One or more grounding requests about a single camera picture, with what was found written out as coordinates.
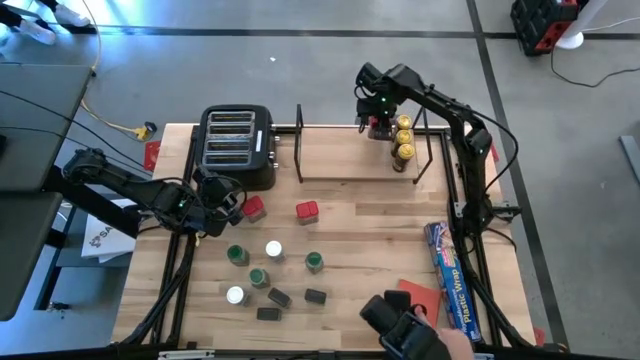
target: gold can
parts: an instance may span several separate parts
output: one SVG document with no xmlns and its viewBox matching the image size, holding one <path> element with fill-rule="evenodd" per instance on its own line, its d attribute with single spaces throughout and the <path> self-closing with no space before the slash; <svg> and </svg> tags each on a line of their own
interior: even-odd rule
<svg viewBox="0 0 640 360">
<path fill-rule="evenodd" d="M 416 154 L 416 149 L 409 144 L 402 144 L 398 148 L 396 158 L 393 160 L 393 170 L 404 172 L 407 169 L 409 160 Z"/>
<path fill-rule="evenodd" d="M 411 127 L 411 117 L 409 115 L 400 115 L 396 118 L 395 125 L 393 133 L 391 134 L 392 138 L 395 138 L 396 134 L 400 130 L 409 130 Z"/>
<path fill-rule="evenodd" d="M 411 140 L 413 139 L 413 135 L 411 135 L 411 131 L 409 130 L 400 130 L 396 134 L 396 137 L 393 141 L 393 146 L 391 147 L 391 156 L 395 157 L 398 152 L 398 148 L 404 144 L 411 144 Z"/>
</svg>

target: green cup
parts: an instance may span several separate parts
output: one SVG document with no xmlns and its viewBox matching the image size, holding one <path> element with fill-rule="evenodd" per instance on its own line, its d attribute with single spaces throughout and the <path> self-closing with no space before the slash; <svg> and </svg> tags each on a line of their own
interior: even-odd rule
<svg viewBox="0 0 640 360">
<path fill-rule="evenodd" d="M 249 272 L 249 281 L 256 289 L 266 288 L 271 285 L 269 274 L 264 269 L 252 269 Z"/>
<path fill-rule="evenodd" d="M 307 269 L 311 271 L 312 274 L 317 274 L 324 267 L 324 261 L 322 260 L 322 255 L 319 252 L 310 252 L 305 259 L 305 264 L 307 265 Z"/>
<path fill-rule="evenodd" d="M 240 245 L 231 245 L 227 249 L 227 257 L 235 266 L 249 265 L 249 252 Z"/>
</svg>

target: black toaster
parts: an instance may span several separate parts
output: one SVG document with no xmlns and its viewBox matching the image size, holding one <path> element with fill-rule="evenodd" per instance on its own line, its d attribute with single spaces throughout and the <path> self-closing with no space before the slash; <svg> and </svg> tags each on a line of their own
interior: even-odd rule
<svg viewBox="0 0 640 360">
<path fill-rule="evenodd" d="M 229 176 L 247 191 L 268 190 L 276 182 L 276 136 L 269 110 L 259 105 L 216 105 L 204 111 L 196 162 Z"/>
</svg>

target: black desk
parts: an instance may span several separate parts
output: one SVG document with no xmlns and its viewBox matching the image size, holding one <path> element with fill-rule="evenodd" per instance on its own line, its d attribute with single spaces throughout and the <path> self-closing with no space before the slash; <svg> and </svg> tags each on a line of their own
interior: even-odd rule
<svg viewBox="0 0 640 360">
<path fill-rule="evenodd" d="M 60 203 L 57 193 L 0 194 L 0 321 L 18 309 Z M 15 226 L 25 219 L 32 219 L 32 225 Z"/>
<path fill-rule="evenodd" d="M 90 76 L 91 68 L 87 66 L 0 65 L 0 90 L 73 119 Z M 0 94 L 0 126 L 47 130 L 65 136 L 70 123 Z M 0 134 L 7 137 L 0 156 L 0 191 L 40 191 L 64 139 L 24 130 L 0 129 Z"/>
<path fill-rule="evenodd" d="M 92 74 L 88 66 L 0 65 L 0 90 L 73 119 Z M 0 321 L 15 313 L 45 242 L 57 248 L 36 309 L 44 310 L 57 281 L 65 233 L 51 230 L 62 199 L 135 237 L 138 220 L 54 165 L 70 122 L 0 93 Z M 2 129 L 2 126 L 51 131 Z"/>
<path fill-rule="evenodd" d="M 92 70 L 88 66 L 0 65 L 0 90 L 23 97 L 73 119 Z M 0 155 L 0 192 L 59 192 L 69 202 L 106 224 L 135 237 L 138 219 L 84 185 L 62 177 L 54 165 L 64 139 L 42 132 L 2 129 L 2 126 L 51 131 L 66 136 L 70 122 L 6 94 L 0 94 L 0 134 L 7 137 Z"/>
</svg>

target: yellow cable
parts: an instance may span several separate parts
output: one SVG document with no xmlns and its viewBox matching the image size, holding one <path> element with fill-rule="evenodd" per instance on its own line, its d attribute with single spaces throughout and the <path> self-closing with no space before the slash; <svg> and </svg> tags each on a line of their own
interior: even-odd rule
<svg viewBox="0 0 640 360">
<path fill-rule="evenodd" d="M 84 4 L 84 7 L 87 9 L 87 12 L 89 13 L 89 17 L 91 17 L 91 21 L 93 21 L 94 27 L 96 29 L 96 33 L 98 35 L 98 54 L 96 56 L 96 60 L 93 62 L 93 65 L 91 66 L 91 70 L 93 70 L 93 72 L 95 73 L 98 70 L 98 65 L 100 65 L 100 61 L 102 59 L 102 35 L 100 34 L 100 29 L 98 28 L 98 22 L 96 21 L 96 18 L 93 16 L 93 13 L 91 12 L 91 9 L 89 8 L 89 5 L 87 5 L 87 2 L 85 0 L 82 0 L 82 3 Z M 143 142 L 144 140 L 141 140 L 138 138 L 138 133 L 139 133 L 139 129 L 131 129 L 128 127 L 124 127 L 122 125 L 118 125 L 118 124 L 113 124 L 110 123 L 106 120 L 104 120 L 103 118 L 101 118 L 100 116 L 98 116 L 93 110 L 91 110 L 91 108 L 89 107 L 89 105 L 87 104 L 87 102 L 85 101 L 85 98 L 82 99 L 82 101 L 80 101 L 80 106 L 89 114 L 89 116 L 91 116 L 92 118 L 103 122 L 104 124 L 106 124 L 107 126 L 110 126 L 114 129 L 118 129 L 121 131 L 128 131 L 131 132 L 133 134 L 136 135 L 135 138 L 132 138 L 136 141 L 141 141 Z"/>
</svg>

